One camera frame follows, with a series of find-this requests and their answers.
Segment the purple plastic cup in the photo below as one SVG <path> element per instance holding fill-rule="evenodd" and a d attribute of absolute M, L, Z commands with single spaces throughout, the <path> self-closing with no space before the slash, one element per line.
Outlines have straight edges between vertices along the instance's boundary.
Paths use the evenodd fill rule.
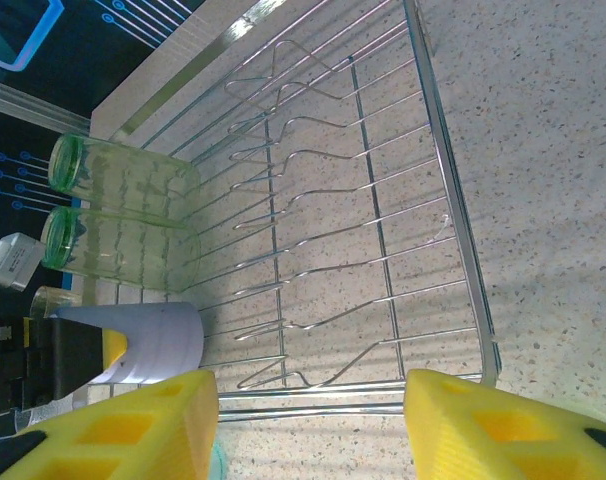
<path fill-rule="evenodd" d="M 62 307 L 54 316 L 124 336 L 103 341 L 117 352 L 90 384 L 157 383 L 197 369 L 203 355 L 202 320 L 189 302 Z"/>

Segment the green translucent plastic cup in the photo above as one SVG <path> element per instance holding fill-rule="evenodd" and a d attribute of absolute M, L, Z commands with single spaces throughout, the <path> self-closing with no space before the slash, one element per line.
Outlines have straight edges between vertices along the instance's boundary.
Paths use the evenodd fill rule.
<path fill-rule="evenodd" d="M 180 224 L 197 206 L 200 175 L 184 160 L 66 133 L 48 164 L 52 189 L 94 206 Z"/>
<path fill-rule="evenodd" d="M 56 207 L 41 242 L 42 265 L 62 272 L 173 293 L 187 290 L 198 277 L 197 233 L 139 215 Z"/>

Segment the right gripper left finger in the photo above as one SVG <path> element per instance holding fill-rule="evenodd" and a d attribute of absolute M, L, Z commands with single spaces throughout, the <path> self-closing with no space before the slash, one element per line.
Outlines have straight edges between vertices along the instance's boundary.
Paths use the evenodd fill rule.
<path fill-rule="evenodd" d="M 0 440 L 0 480 L 207 480 L 213 372 L 195 370 Z"/>

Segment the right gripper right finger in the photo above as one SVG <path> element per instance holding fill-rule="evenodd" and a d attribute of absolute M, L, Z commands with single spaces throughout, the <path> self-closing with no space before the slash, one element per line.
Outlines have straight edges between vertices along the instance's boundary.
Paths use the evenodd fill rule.
<path fill-rule="evenodd" d="M 606 480 L 606 423 L 432 370 L 408 373 L 417 480 Z"/>

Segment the teal translucent plastic cup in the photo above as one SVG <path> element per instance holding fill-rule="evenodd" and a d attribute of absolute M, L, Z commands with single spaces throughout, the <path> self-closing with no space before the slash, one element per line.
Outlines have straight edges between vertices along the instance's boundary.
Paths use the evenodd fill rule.
<path fill-rule="evenodd" d="M 226 480 L 227 459 L 225 452 L 218 440 L 214 441 L 210 457 L 208 480 Z"/>

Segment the aluminium frame post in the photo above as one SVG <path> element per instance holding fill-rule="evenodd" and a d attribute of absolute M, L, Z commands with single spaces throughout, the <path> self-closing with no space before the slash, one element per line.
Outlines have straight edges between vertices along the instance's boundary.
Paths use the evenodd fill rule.
<path fill-rule="evenodd" d="M 90 120 L 0 83 L 0 113 L 59 133 L 88 135 Z"/>

